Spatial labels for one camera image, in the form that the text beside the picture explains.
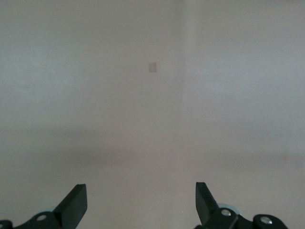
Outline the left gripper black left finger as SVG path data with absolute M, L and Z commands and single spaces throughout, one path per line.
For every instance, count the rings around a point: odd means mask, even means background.
M 0 220 L 0 229 L 76 229 L 87 206 L 86 185 L 77 184 L 53 211 L 38 213 L 16 227 L 10 220 Z

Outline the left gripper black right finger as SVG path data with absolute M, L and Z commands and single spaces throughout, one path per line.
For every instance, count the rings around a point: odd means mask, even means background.
M 201 224 L 194 229 L 288 229 L 275 216 L 258 214 L 250 221 L 232 206 L 217 204 L 204 182 L 196 183 L 195 205 Z

